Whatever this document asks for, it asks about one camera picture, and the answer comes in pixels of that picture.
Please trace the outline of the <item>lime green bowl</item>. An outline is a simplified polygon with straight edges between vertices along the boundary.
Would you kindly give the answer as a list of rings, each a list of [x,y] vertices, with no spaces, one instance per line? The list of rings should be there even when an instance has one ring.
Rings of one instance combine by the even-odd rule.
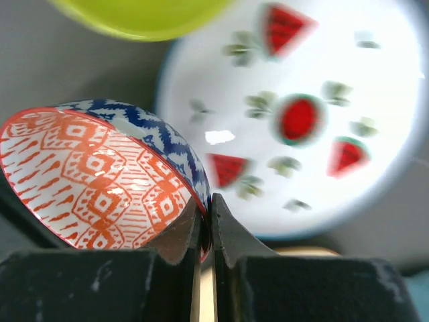
[[[63,0],[50,2],[86,28],[124,40],[161,42],[209,22],[231,1]]]

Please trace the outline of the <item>white watermelon plate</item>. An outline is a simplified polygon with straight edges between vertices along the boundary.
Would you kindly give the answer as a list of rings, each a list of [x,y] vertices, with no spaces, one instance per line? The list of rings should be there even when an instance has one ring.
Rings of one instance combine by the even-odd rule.
[[[179,39],[156,113],[263,239],[331,228],[383,191],[428,125],[425,1],[238,1]]]

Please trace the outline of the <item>orange blue patterned bowl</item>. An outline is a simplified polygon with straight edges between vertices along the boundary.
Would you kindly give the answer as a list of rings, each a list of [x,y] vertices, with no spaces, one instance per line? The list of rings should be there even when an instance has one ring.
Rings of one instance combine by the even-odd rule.
[[[132,249],[210,187],[168,123],[134,105],[89,99],[26,109],[1,126],[1,170],[25,208],[77,249]]]

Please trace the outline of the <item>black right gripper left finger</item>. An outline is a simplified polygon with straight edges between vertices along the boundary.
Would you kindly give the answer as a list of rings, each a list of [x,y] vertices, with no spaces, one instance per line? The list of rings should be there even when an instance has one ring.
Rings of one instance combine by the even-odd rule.
[[[200,235],[188,201],[139,249],[15,252],[1,263],[1,320],[197,321]]]

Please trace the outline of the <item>peach bird plate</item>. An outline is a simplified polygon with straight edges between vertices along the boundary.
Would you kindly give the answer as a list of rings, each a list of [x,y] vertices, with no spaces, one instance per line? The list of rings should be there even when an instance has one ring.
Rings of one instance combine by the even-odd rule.
[[[282,256],[339,256],[339,254],[333,250],[316,246],[277,248],[274,251]],[[215,321],[212,256],[209,256],[202,264],[200,277],[199,321]]]

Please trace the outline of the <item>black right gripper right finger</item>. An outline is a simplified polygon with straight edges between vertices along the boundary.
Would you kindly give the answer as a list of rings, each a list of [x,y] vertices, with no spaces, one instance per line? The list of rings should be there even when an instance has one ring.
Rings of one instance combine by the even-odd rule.
[[[217,321],[418,321],[406,284],[388,262],[281,256],[212,196]]]

